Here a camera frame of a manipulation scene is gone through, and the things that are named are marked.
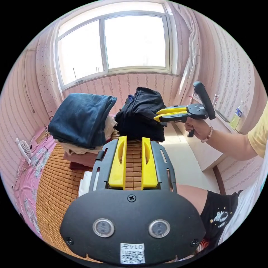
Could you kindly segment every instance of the window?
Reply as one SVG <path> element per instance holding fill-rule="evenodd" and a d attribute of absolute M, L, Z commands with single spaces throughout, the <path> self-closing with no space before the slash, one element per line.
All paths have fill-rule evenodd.
<path fill-rule="evenodd" d="M 63 23 L 56 40 L 62 89 L 126 71 L 171 72 L 172 40 L 164 5 L 113 3 Z"/>

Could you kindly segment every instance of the bamboo mat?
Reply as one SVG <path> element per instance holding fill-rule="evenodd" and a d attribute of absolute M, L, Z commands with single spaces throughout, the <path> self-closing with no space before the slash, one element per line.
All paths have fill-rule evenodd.
<path fill-rule="evenodd" d="M 117 132 L 114 132 L 112 139 L 118 137 Z M 141 190 L 141 153 L 140 141 L 128 142 L 126 190 Z M 43 169 L 37 191 L 37 222 L 46 243 L 69 255 L 84 259 L 69 250 L 59 232 L 66 210 L 78 197 L 80 180 L 85 172 L 70 170 L 70 162 L 63 159 L 63 154 L 63 148 L 57 144 Z M 86 260 L 99 262 L 89 257 Z"/>

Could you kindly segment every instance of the bed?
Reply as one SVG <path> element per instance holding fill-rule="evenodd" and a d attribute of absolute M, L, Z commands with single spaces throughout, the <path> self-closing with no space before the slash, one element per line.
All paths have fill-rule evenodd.
<path fill-rule="evenodd" d="M 114 131 L 112 139 L 118 137 Z M 43 128 L 35 134 L 30 145 L 32 164 L 28 165 L 22 159 L 14 188 L 19 213 L 39 238 L 60 251 L 79 257 L 68 249 L 59 227 L 67 208 L 78 197 L 85 171 L 69 169 L 70 162 L 63 159 L 64 149 L 52 136 L 47 136 Z M 140 141 L 128 142 L 126 190 L 141 190 Z"/>
<path fill-rule="evenodd" d="M 20 161 L 16 184 L 14 187 L 15 202 L 19 213 L 30 229 L 42 239 L 36 217 L 36 198 L 40 178 L 46 162 L 55 147 L 52 136 L 40 128 L 30 141 L 33 157 L 31 165 L 24 158 Z"/>
<path fill-rule="evenodd" d="M 118 139 L 115 131 L 112 139 Z M 56 145 L 43 169 L 37 191 L 36 216 L 43 240 L 67 254 L 73 254 L 63 241 L 59 228 L 63 216 L 78 197 L 84 171 L 72 171 L 70 162 L 63 160 L 64 150 Z M 126 164 L 126 190 L 141 190 L 141 142 L 128 142 Z"/>

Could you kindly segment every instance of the plastic bottle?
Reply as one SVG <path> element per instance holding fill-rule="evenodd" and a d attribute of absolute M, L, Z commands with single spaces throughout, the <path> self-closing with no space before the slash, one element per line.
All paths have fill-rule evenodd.
<path fill-rule="evenodd" d="M 235 129 L 243 115 L 244 102 L 241 101 L 240 105 L 235 110 L 235 115 L 230 122 L 231 128 Z"/>

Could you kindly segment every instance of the white fan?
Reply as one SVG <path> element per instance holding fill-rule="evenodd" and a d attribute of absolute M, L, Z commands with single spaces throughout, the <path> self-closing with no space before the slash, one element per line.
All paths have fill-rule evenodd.
<path fill-rule="evenodd" d="M 28 145 L 28 143 L 25 140 L 19 141 L 18 138 L 15 140 L 15 142 L 18 145 L 18 148 L 19 148 L 22 156 L 25 158 L 27 163 L 30 165 L 31 164 L 31 157 L 33 156 L 31 149 L 30 149 L 30 146 Z"/>

